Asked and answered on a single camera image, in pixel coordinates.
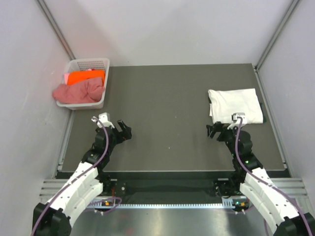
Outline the white green ringer t-shirt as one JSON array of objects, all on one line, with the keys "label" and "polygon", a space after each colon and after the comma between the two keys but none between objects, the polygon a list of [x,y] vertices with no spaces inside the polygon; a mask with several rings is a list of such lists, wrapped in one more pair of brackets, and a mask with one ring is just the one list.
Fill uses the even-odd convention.
[{"label": "white green ringer t-shirt", "polygon": [[213,123],[232,123],[234,113],[243,113],[248,124],[263,123],[263,111],[254,88],[238,90],[208,90],[210,117]]}]

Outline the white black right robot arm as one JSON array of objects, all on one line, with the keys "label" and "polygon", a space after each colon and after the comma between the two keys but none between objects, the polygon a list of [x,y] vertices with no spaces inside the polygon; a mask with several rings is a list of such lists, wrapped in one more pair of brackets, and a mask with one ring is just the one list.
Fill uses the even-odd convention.
[{"label": "white black right robot arm", "polygon": [[217,187],[223,197],[244,195],[264,219],[264,225],[274,236],[313,236],[315,219],[304,212],[294,199],[280,190],[268,176],[252,151],[251,136],[241,128],[229,129],[217,122],[207,125],[207,136],[225,143],[230,151],[235,171],[227,183]]}]

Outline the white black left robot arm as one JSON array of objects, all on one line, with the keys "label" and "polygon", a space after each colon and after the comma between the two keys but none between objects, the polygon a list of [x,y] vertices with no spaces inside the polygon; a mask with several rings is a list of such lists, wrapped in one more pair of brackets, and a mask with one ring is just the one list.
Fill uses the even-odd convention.
[{"label": "white black left robot arm", "polygon": [[116,145],[132,138],[132,129],[119,120],[117,129],[107,114],[93,117],[98,127],[92,147],[83,155],[73,175],[46,203],[33,210],[32,236],[68,236],[87,206],[98,195],[111,191],[110,178],[103,169]]}]

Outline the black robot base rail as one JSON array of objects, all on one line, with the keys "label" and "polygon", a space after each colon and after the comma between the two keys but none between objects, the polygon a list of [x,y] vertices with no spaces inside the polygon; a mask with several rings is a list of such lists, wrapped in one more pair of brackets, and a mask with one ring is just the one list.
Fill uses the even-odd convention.
[{"label": "black robot base rail", "polygon": [[241,193],[233,171],[106,171],[123,204],[212,204]]}]

